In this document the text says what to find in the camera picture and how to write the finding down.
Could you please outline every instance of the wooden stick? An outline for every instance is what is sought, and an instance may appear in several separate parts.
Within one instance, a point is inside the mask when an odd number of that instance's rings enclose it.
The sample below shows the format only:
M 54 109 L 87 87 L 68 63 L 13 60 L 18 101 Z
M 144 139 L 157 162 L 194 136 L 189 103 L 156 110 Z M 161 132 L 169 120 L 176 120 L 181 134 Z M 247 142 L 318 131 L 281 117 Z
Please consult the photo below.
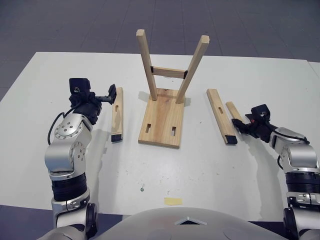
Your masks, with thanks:
M 153 72 L 152 72 L 153 75 L 164 76 L 169 78 L 184 79 L 186 74 L 185 70 L 180 70 L 180 69 L 158 67 L 158 66 L 153 66 L 152 69 L 153 69 Z
M 124 136 L 124 94 L 122 87 L 116 88 L 116 98 L 112 105 L 111 142 L 118 142 Z
M 175 103 L 181 104 L 183 102 L 184 95 L 187 91 L 187 88 L 191 82 L 192 77 L 194 76 L 197 67 L 200 63 L 200 60 L 202 56 L 205 54 L 205 51 L 207 50 L 207 47 L 209 45 L 210 38 L 207 35 L 202 35 L 201 39 L 198 43 L 198 46 L 195 49 L 194 55 L 191 59 L 190 65 L 188 67 L 188 73 L 186 74 L 185 79 L 183 80 L 180 89 L 178 91 L 178 94 L 176 96 Z
M 236 109 L 236 106 L 234 105 L 234 103 L 232 101 L 226 102 L 225 105 L 228 108 L 233 119 L 238 119 L 244 123 L 243 118 L 240 116 L 240 113 L 238 112 L 238 110 Z
M 136 31 L 136 38 L 139 43 L 139 48 L 141 52 L 141 58 L 143 62 L 143 67 L 146 75 L 146 80 L 148 81 L 150 95 L 153 101 L 157 100 L 157 87 L 155 82 L 155 77 L 151 72 L 151 59 L 148 48 L 148 42 L 146 37 L 146 32 L 144 29 L 138 29 Z
M 231 126 L 217 89 L 208 89 L 206 91 L 206 94 L 208 95 L 215 119 L 218 123 L 224 142 L 226 144 L 237 144 L 238 141 L 234 132 L 234 128 Z

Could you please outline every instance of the gray floor tile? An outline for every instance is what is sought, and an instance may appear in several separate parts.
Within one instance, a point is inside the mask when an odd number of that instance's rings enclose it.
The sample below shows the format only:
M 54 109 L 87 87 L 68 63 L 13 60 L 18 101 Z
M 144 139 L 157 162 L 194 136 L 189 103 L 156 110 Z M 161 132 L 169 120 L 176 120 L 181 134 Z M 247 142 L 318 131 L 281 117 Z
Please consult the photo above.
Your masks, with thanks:
M 220 42 L 223 56 L 258 57 L 255 46 L 245 42 Z
M 184 55 L 185 42 L 184 41 L 151 41 L 150 44 L 151 54 L 172 54 Z
M 254 43 L 284 44 L 266 16 L 258 13 L 240 13 L 239 16 L 246 28 L 246 32 Z
M 108 0 L 88 33 L 89 39 L 116 39 L 119 36 L 130 1 Z
M 9 90 L 9 87 L 0 87 L 0 101 L 4 98 L 8 90 Z
M 10 88 L 26 65 L 26 61 L 3 63 L 0 66 L 0 88 Z
M 132 40 L 118 39 L 113 52 L 121 54 L 139 54 L 140 50 L 137 40 L 133 37 Z
M 2 206 L 0 213 L 1 239 L 38 239 L 53 228 L 50 210 Z
M 211 40 L 217 40 L 216 30 L 205 0 L 182 1 L 182 13 L 186 41 L 197 41 L 201 35 L 208 35 Z
M 158 43 L 185 40 L 180 1 L 156 1 L 151 36 L 151 41 Z
M 195 53 L 196 47 L 199 41 L 186 41 L 185 42 L 185 54 L 193 55 Z M 206 56 L 221 56 L 220 45 L 217 41 L 210 39 L 208 48 L 206 49 L 204 55 Z
M 34 240 L 53 229 L 51 210 L 0 205 L 1 239 Z M 95 239 L 122 221 L 122 215 L 98 214 Z
M 316 47 L 312 38 L 303 30 L 292 27 L 278 30 L 278 34 L 290 47 Z
M 108 38 L 86 39 L 80 49 L 84 53 L 112 53 L 117 40 Z
M 255 43 L 255 49 L 259 57 L 262 58 L 279 58 L 279 59 L 293 59 L 289 48 L 283 45 L 270 45 L 263 43 Z
M 257 0 L 231 0 L 239 13 L 259 13 L 260 1 Z
M 222 42 L 242 42 L 250 43 L 251 39 L 247 34 L 239 15 L 236 11 L 231 11 L 226 14 L 212 14 L 217 37 Z
M 61 28 L 62 24 L 56 23 L 30 24 L 12 27 L 5 34 L 8 38 L 17 39 L 52 39 L 59 34 Z
M 295 59 L 320 63 L 320 49 L 315 47 L 289 47 Z
M 98 237 L 105 231 L 112 228 L 114 225 L 118 224 L 122 221 L 122 215 L 115 215 L 115 214 L 99 214 L 98 221 L 99 221 L 99 228 L 98 232 L 96 233 L 95 237 Z
M 131 1 L 123 24 L 152 26 L 155 4 L 156 0 Z
M 177 28 L 181 25 L 183 25 L 181 1 L 158 0 L 155 2 L 153 27 Z
M 29 61 L 35 52 L 50 52 L 51 39 L 7 39 L 6 54 L 8 61 Z
M 153 27 L 151 41 L 184 41 L 183 25 L 163 25 L 163 27 Z
M 78 38 L 85 37 L 89 33 L 89 30 L 93 22 L 66 22 L 61 27 L 56 38 Z
M 151 33 L 152 33 L 152 25 L 145 23 L 145 24 L 138 24 L 138 23 L 125 23 L 119 34 L 119 39 L 125 40 L 127 39 L 128 42 L 137 41 L 136 33 L 138 29 L 144 29 L 146 34 L 146 39 L 148 42 L 151 41 Z
M 85 37 L 55 38 L 50 41 L 49 52 L 80 52 Z

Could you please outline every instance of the wooden stool leg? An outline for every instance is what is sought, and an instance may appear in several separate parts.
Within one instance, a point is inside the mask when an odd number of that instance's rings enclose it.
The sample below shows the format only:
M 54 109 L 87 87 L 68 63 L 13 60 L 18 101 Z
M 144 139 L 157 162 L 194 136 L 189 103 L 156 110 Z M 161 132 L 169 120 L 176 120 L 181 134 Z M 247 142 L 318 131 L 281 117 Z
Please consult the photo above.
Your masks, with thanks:
M 200 63 L 200 60 L 202 56 L 205 54 L 205 51 L 207 50 L 207 47 L 209 45 L 209 36 L 207 35 L 202 35 L 201 39 L 198 43 L 198 46 L 195 49 L 194 55 L 192 57 L 192 60 L 190 62 L 189 68 L 188 68 L 188 73 L 186 74 L 185 79 L 183 80 L 180 89 L 178 91 L 178 94 L 176 96 L 175 103 L 176 104 L 181 104 L 183 102 L 184 95 L 187 91 L 187 88 L 191 82 L 192 77 L 194 76 L 197 67 Z
M 136 38 L 139 43 L 139 48 L 141 52 L 141 58 L 144 66 L 144 71 L 146 75 L 146 80 L 148 81 L 150 95 L 153 101 L 157 100 L 157 87 L 155 82 L 155 77 L 151 72 L 151 59 L 150 53 L 148 48 L 148 42 L 146 37 L 146 32 L 144 29 L 138 29 L 136 31 Z

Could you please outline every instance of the wooden plank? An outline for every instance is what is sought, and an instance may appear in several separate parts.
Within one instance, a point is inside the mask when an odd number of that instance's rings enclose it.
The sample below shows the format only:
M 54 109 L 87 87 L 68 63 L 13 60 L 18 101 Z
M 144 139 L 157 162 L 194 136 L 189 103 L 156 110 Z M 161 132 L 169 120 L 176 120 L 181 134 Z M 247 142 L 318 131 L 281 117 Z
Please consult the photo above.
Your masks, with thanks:
M 142 63 L 146 75 L 146 80 L 149 85 L 151 98 L 153 101 L 157 100 L 157 87 L 155 82 L 155 77 L 153 76 L 151 72 L 151 59 L 150 59 L 150 53 L 148 48 L 148 42 L 146 37 L 146 32 L 144 29 L 138 29 L 136 31 L 136 39 L 138 40 Z
M 116 88 L 116 98 L 112 105 L 111 142 L 118 142 L 124 136 L 124 92 L 122 87 Z
M 193 57 L 191 59 L 191 62 L 188 67 L 188 73 L 185 77 L 185 79 L 182 81 L 182 84 L 180 86 L 180 89 L 178 91 L 178 94 L 176 96 L 176 103 L 180 104 L 182 103 L 183 98 L 185 97 L 185 93 L 187 91 L 187 88 L 191 82 L 191 79 L 193 78 L 197 67 L 202 59 L 202 56 L 205 54 L 205 51 L 207 50 L 207 47 L 209 45 L 210 38 L 207 35 L 202 35 L 200 38 L 200 41 L 195 49 L 195 52 L 193 54 Z
M 237 144 L 237 138 L 232 127 L 227 113 L 225 111 L 224 105 L 221 102 L 218 91 L 216 89 L 208 89 L 206 91 L 208 95 L 215 119 L 218 123 L 221 135 L 226 144 Z
M 179 148 L 184 101 L 176 103 L 177 90 L 157 88 L 157 101 L 149 97 L 138 142 Z
M 238 110 L 236 109 L 236 106 L 234 105 L 234 103 L 232 101 L 226 102 L 225 105 L 228 108 L 233 119 L 238 119 L 244 123 L 243 118 L 241 117 L 240 113 L 238 112 Z
M 154 66 L 153 68 L 153 75 L 164 76 L 169 78 L 178 78 L 183 79 L 185 77 L 185 70 L 180 69 L 173 69 L 173 68 L 166 68 L 166 67 L 158 67 Z

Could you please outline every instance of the light wood board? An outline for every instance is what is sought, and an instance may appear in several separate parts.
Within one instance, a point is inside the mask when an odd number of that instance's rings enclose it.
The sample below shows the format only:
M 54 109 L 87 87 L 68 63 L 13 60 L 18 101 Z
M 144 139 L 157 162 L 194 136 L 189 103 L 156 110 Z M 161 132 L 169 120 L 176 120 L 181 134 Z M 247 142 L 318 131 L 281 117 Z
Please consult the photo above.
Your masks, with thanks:
M 240 113 L 238 112 L 238 110 L 236 109 L 236 106 L 234 105 L 234 103 L 232 101 L 226 102 L 225 105 L 228 108 L 233 119 L 238 119 L 244 123 L 243 118 L 241 117 Z
M 124 131 L 124 94 L 122 87 L 116 88 L 116 98 L 112 105 L 111 142 L 123 139 Z
M 167 67 L 158 67 L 158 66 L 153 66 L 153 75 L 158 75 L 158 76 L 164 76 L 164 77 L 169 77 L 169 78 L 179 78 L 183 79 L 185 77 L 185 70 L 180 70 L 180 69 L 173 69 L 173 68 L 167 68 Z
M 218 123 L 221 135 L 226 144 L 237 144 L 237 138 L 234 128 L 232 127 L 224 105 L 220 99 L 217 89 L 208 89 L 206 91 L 208 95 L 215 119 Z
M 157 88 L 157 101 L 149 97 L 138 142 L 179 148 L 184 102 L 176 103 L 177 90 Z

